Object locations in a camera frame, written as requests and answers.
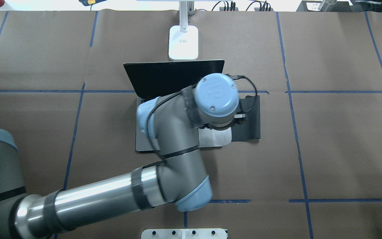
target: black cable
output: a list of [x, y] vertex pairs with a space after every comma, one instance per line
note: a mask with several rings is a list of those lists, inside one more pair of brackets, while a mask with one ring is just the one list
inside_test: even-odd
[[266, 12], [266, 10], [267, 10], [267, 1], [265, 1], [264, 3], [263, 3], [263, 6], [262, 6], [262, 8], [261, 9], [259, 9], [259, 11], [260, 12]]
[[240, 108], [241, 108], [241, 114], [247, 114], [248, 112], [250, 112], [254, 106], [256, 105], [256, 102], [257, 102], [257, 89], [256, 89], [256, 86], [253, 84], [253, 82], [246, 76], [242, 76], [242, 75], [234, 75], [234, 76], [230, 76], [227, 74], [227, 76], [229, 76], [232, 80], [239, 80], [239, 79], [246, 79], [248, 82], [250, 82], [250, 84], [253, 86], [254, 88], [254, 101], [253, 101], [253, 105], [250, 107], [250, 109], [248, 110], [243, 110], [242, 106], [241, 106], [241, 101], [240, 101]]
[[270, 4], [267, 1], [265, 1], [265, 3], [266, 3], [266, 5], [264, 4], [265, 7], [263, 8], [263, 11], [264, 12], [270, 12], [270, 9], [271, 9]]
[[150, 163], [148, 165], [145, 165], [143, 166], [142, 168], [149, 168], [149, 167], [152, 167], [152, 166], [155, 166], [155, 165], [159, 165], [159, 164], [164, 164], [165, 162], [164, 161], [157, 161], [157, 162], [153, 162], [153, 163]]
[[215, 4], [215, 6], [213, 6], [212, 11], [213, 11], [213, 10], [215, 9], [215, 7], [216, 7], [219, 3], [221, 3], [221, 2], [223, 2], [223, 5], [226, 7], [225, 1], [218, 1], [218, 2]]
[[253, 1], [252, 3], [250, 3], [250, 5], [247, 7], [247, 9], [245, 10], [247, 12], [247, 10], [250, 8], [250, 6], [253, 4], [253, 3], [259, 3], [260, 4], [260, 9], [262, 8], [262, 2], [261, 1]]
[[178, 91], [174, 94], [172, 94], [171, 96], [167, 97], [166, 99], [162, 100], [160, 103], [158, 103], [151, 111], [150, 113], [148, 114], [147, 116], [147, 120], [145, 122], [145, 132], [147, 133], [147, 139], [148, 141], [150, 142], [150, 145], [151, 145], [151, 148], [153, 149], [153, 151], [155, 151], [155, 153], [157, 153], [157, 155], [159, 156], [159, 158], [162, 159], [163, 162], [166, 162], [165, 158], [160, 154], [160, 151], [159, 150], [156, 150], [156, 147], [154, 146], [154, 143], [153, 143], [153, 140], [151, 139], [150, 137], [150, 131], [149, 131], [149, 128], [148, 128], [148, 123], [150, 122], [150, 118], [151, 118], [151, 115], [154, 114], [154, 112], [157, 110], [157, 108], [159, 108], [162, 104], [168, 102], [169, 100], [175, 98], [176, 96], [182, 94], [181, 91]]

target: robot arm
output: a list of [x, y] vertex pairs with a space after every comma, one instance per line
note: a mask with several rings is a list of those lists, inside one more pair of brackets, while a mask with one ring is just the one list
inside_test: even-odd
[[[238, 107], [238, 89], [229, 76], [211, 74], [195, 89], [184, 89], [150, 114], [158, 102], [169, 97], [159, 97], [138, 109], [139, 124], [143, 132], [148, 127], [151, 137], [158, 139], [164, 163], [45, 197], [23, 191], [0, 198], [0, 238], [44, 238], [168, 202], [175, 202], [179, 211], [207, 204], [212, 191], [198, 148], [197, 128], [209, 124], [218, 129], [229, 127]], [[19, 180], [0, 180], [2, 191], [24, 186], [17, 152], [12, 150], [14, 141], [8, 141], [0, 142], [0, 152], [7, 154], [0, 164], [15, 165], [10, 177]]]

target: laptop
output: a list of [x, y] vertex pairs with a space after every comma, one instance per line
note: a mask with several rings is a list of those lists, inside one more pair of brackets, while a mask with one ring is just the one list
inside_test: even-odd
[[[212, 73], [222, 73], [225, 61], [199, 60], [175, 62], [125, 63], [123, 67], [137, 94], [137, 108], [141, 103], [159, 96], [173, 94], [187, 86], [196, 84]], [[153, 149], [148, 139], [136, 124], [135, 149], [150, 152]]]

